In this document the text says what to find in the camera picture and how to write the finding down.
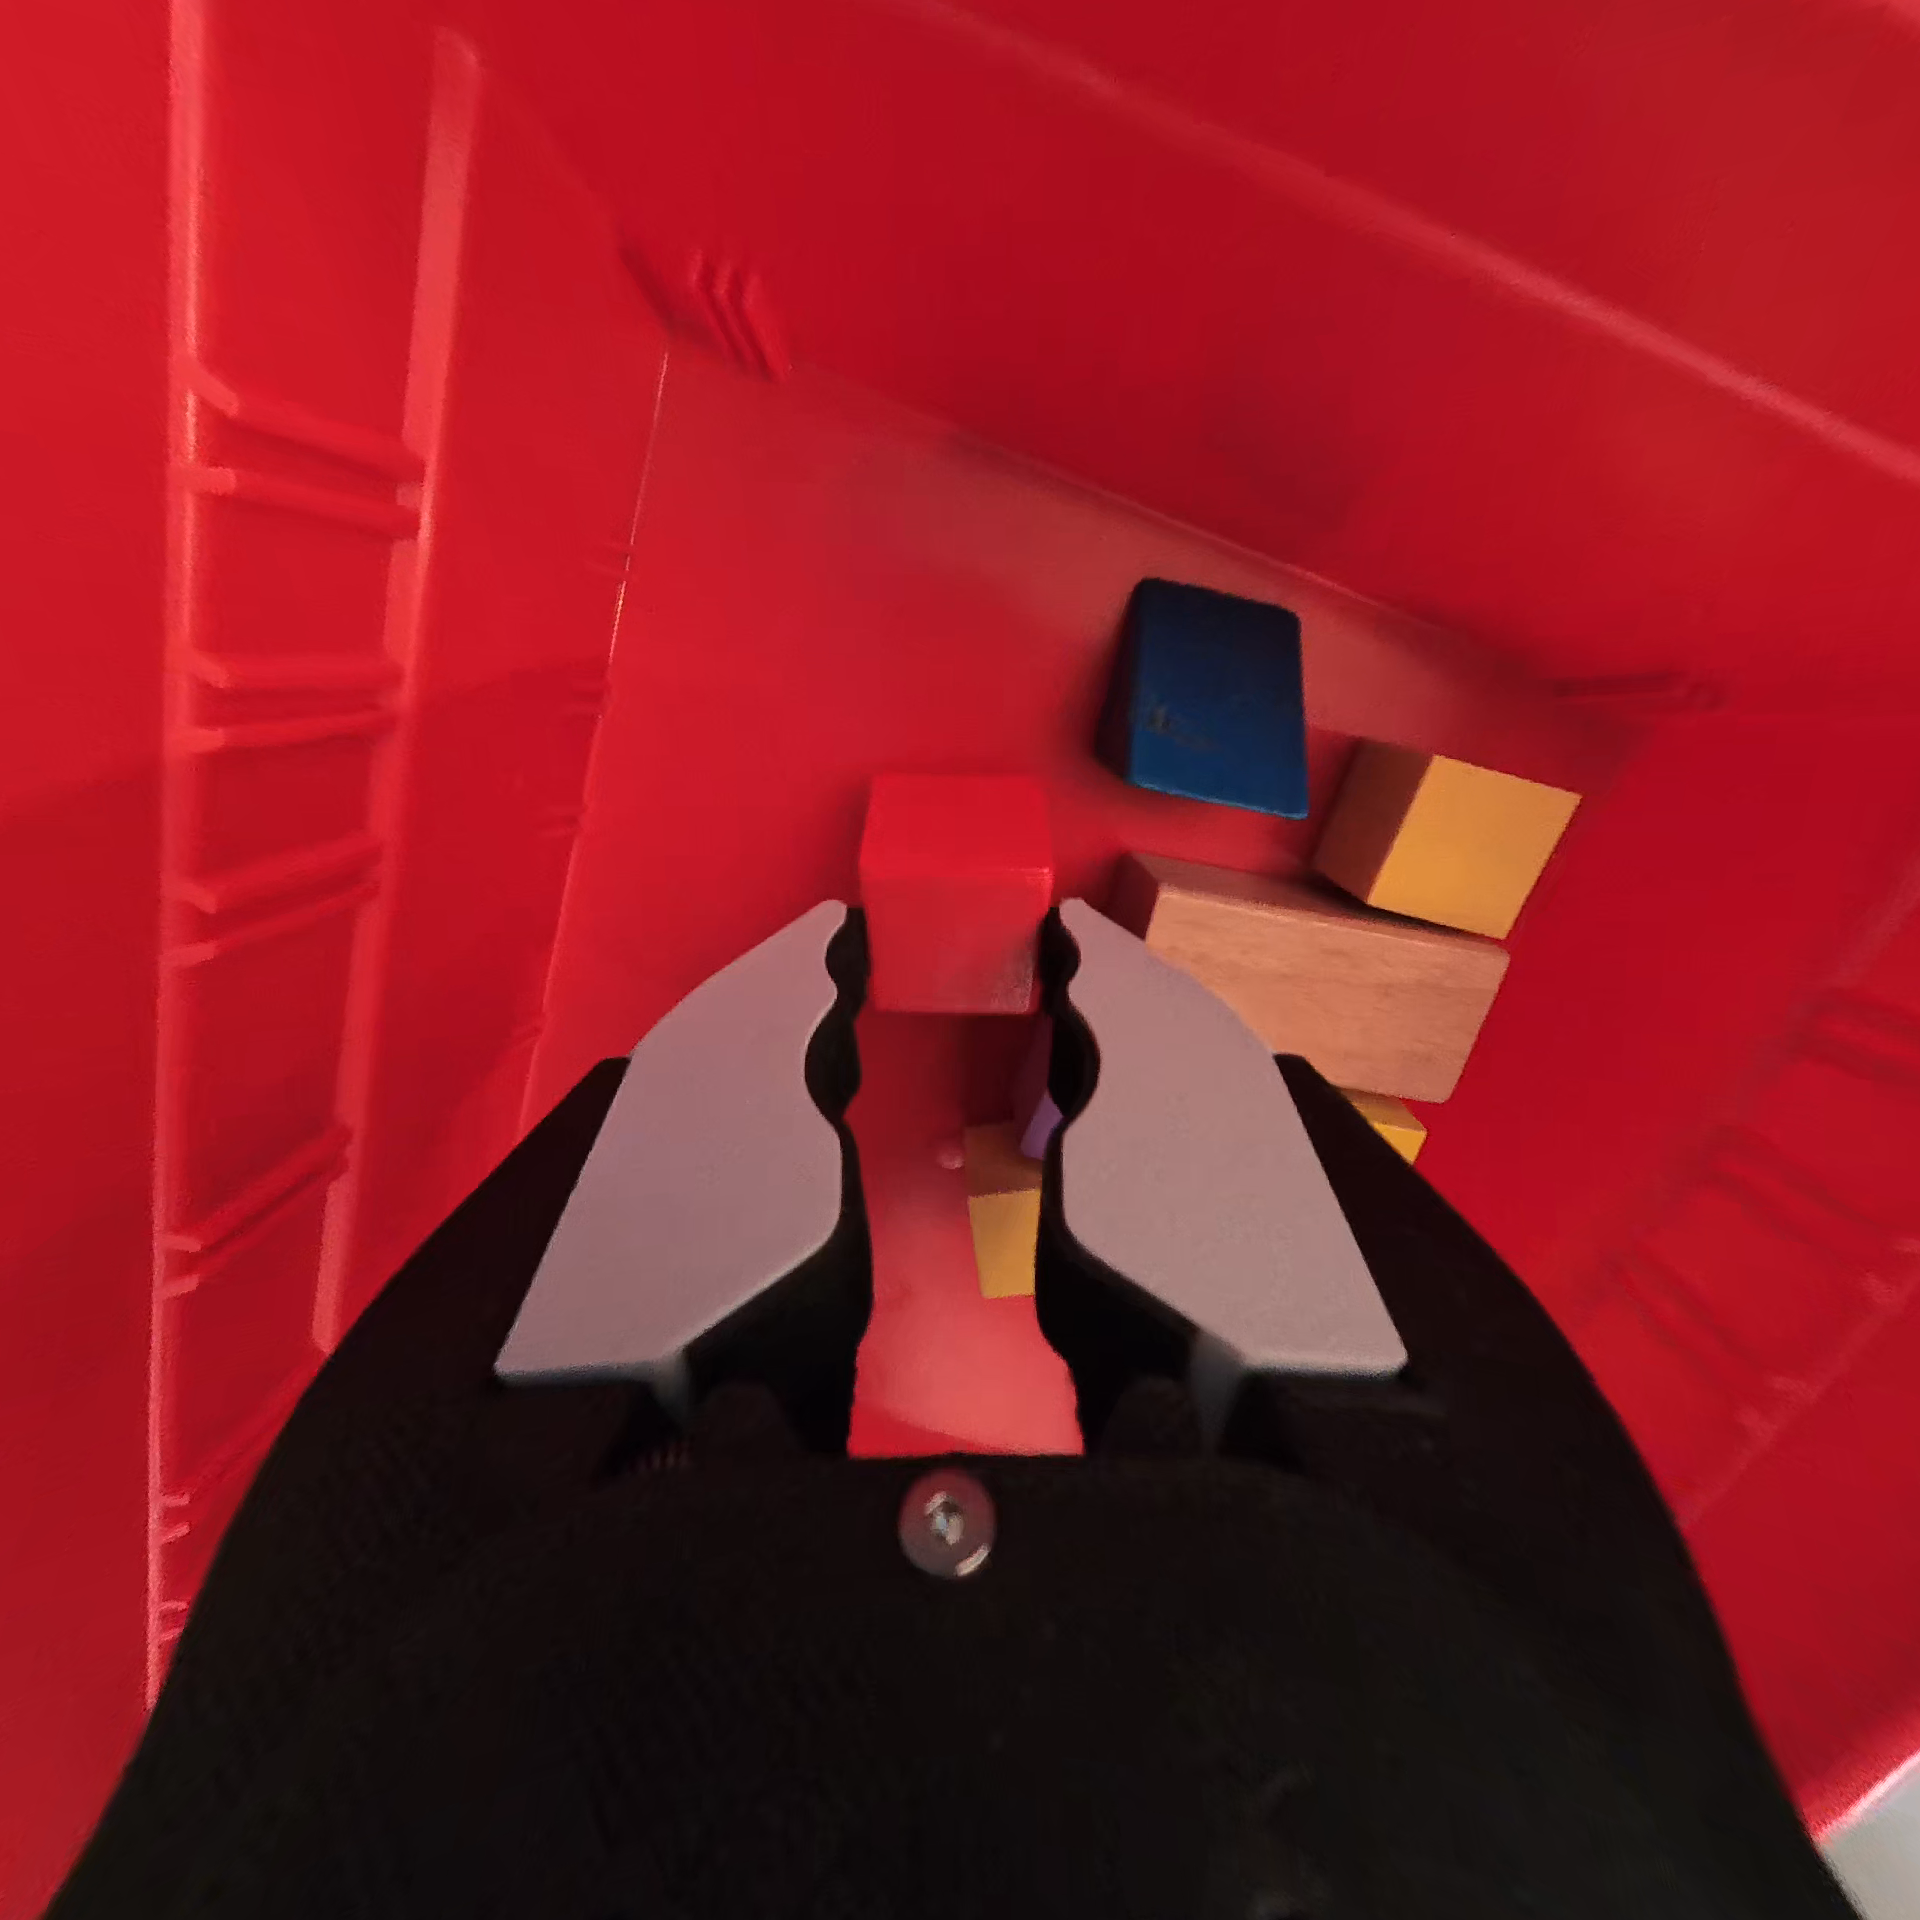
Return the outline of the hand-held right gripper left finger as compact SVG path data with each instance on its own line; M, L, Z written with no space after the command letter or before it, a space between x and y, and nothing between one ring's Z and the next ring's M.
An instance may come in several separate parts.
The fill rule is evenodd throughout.
M865 924L822 900L720 968L635 1046L496 1378L637 1384L686 1427L764 1390L804 1450L843 1450L872 1318L848 1107Z

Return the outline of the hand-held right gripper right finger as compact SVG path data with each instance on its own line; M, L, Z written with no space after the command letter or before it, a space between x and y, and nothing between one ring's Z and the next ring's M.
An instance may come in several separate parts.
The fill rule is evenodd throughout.
M1375 1386L1405 1343L1275 1054L1084 898L1043 927L1038 1318L1086 1450L1165 1384L1203 1447L1257 1378Z

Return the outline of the natural wood rectangular block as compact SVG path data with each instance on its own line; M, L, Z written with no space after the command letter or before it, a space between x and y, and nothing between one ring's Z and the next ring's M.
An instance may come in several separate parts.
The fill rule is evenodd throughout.
M1271 1052L1405 1102L1453 1095L1508 970L1480 936L1169 856L1119 856L1105 910Z

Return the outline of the red wooden block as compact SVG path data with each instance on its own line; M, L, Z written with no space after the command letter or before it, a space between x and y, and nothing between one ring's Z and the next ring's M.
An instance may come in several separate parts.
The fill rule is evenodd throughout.
M1023 776L877 776L856 850L885 1016L1025 1018L1053 898L1049 804Z

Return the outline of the small yellow wooden cube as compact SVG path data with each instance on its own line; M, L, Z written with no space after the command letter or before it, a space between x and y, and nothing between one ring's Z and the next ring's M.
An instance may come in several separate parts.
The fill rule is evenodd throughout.
M1312 873L1377 913L1502 942L1579 796L1472 761L1365 740L1312 846Z

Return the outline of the dark blue wedge block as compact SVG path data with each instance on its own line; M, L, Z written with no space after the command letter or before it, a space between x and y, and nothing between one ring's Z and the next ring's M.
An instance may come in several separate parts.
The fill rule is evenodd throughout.
M1119 618L1094 755L1147 794L1303 822L1303 623L1257 600L1137 580Z

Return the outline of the red plastic bin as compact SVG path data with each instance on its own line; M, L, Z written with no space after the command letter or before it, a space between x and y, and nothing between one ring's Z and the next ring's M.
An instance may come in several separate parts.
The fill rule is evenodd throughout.
M1310 812L1094 752L1303 623ZM5 6L5 1916L379 1282L822 897L1567 787L1421 1174L1916 1755L1916 6Z

